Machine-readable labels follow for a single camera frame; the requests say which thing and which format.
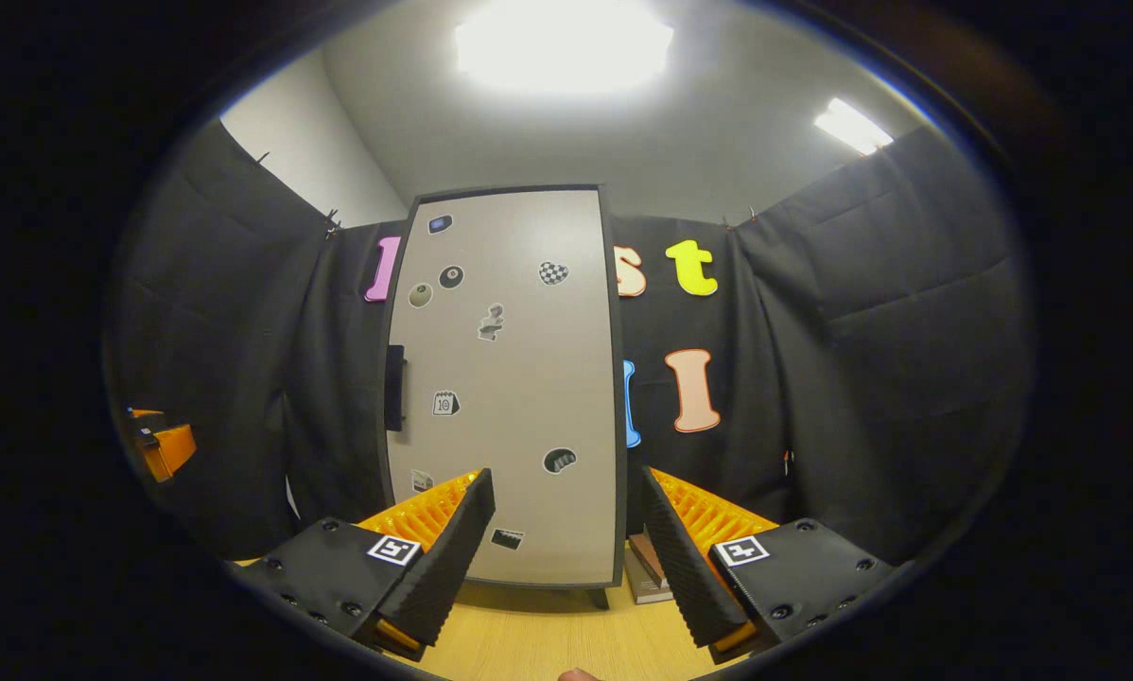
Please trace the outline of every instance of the door handle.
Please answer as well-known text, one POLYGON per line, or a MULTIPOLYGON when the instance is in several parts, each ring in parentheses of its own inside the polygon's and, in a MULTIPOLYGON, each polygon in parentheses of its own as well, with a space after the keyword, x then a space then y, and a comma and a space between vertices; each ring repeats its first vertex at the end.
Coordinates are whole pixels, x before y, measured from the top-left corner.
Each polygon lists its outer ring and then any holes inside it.
POLYGON ((407 358, 403 357, 402 346, 386 347, 386 375, 385 395, 382 399, 382 420, 385 422, 386 431, 401 432, 403 429, 403 366, 407 358))

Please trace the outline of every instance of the black curtain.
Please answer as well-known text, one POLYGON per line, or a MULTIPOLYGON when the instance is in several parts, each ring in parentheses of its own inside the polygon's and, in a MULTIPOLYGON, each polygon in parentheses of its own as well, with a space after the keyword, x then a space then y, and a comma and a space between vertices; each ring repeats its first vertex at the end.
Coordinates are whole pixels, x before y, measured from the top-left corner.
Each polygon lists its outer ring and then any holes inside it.
POLYGON ((381 262, 377 240, 402 221, 330 237, 306 288, 287 361, 284 448, 301 526, 333 514, 357 522, 386 507, 377 452, 385 301, 367 301, 381 262))
MULTIPOLYGON (((640 296, 619 300, 625 359, 634 364, 632 425, 641 434, 632 460, 699 484, 766 518, 784 517, 786 433, 775 348, 752 273, 731 229, 656 216, 615 216, 611 225, 614 245, 637 250, 646 276, 640 296), (713 254, 713 263, 701 267, 717 280, 714 293, 693 296, 676 281, 675 261, 665 250, 684 240, 713 254), (688 349, 710 355, 706 375, 721 422, 709 431, 674 427, 679 390, 674 372, 663 360, 688 349)), ((632 471, 630 479, 640 482, 641 474, 632 471)), ((634 510, 639 492, 639 484, 632 484, 634 510)), ((640 514, 634 518, 638 525, 630 530, 639 531, 640 514)))
POLYGON ((908 560, 1008 454, 1033 383, 1012 233, 929 129, 735 229, 780 349, 800 513, 908 560))
POLYGON ((176 156, 122 244, 108 320, 125 405, 191 424, 197 451, 147 488, 224 559, 288 539, 282 375, 324 218, 214 121, 176 156))

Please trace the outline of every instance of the book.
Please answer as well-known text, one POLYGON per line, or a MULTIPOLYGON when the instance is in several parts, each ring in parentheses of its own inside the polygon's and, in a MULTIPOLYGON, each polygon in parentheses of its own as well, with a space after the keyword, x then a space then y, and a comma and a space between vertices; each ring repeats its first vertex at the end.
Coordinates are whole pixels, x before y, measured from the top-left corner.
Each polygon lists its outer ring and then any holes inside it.
POLYGON ((655 547, 649 543, 649 535, 640 531, 638 535, 630 535, 630 547, 634 551, 634 556, 644 564, 646 573, 654 579, 655 585, 661 589, 666 589, 666 574, 663 574, 663 564, 655 555, 655 547))
POLYGON ((627 578, 630 581, 630 591, 634 596, 634 604, 654 604, 658 601, 670 601, 674 598, 668 587, 656 585, 654 579, 646 573, 646 568, 632 548, 627 547, 627 578))

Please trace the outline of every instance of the wooden table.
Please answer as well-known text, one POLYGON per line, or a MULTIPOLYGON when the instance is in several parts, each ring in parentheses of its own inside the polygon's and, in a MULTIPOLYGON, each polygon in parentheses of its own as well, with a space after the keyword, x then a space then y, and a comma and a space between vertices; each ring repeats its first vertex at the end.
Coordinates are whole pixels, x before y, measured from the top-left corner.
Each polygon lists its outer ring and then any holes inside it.
POLYGON ((704 676, 747 658, 715 665, 692 644, 675 601, 634 604, 627 574, 605 589, 608 611, 583 591, 506 589, 465 582, 436 646, 419 663, 454 681, 555 681, 578 666, 603 681, 675 681, 704 676))

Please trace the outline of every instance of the pink letter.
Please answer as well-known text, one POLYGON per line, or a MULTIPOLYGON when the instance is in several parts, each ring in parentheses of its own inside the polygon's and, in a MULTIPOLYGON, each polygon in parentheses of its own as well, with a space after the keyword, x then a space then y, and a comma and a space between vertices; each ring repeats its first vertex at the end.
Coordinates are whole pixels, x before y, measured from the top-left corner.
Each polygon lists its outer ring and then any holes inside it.
POLYGON ((377 247, 381 249, 381 262, 377 263, 377 274, 373 276, 373 286, 364 292, 364 298, 367 301, 385 300, 390 290, 390 275, 394 273, 394 258, 398 258, 399 241, 402 241, 402 237, 385 237, 377 240, 377 247))

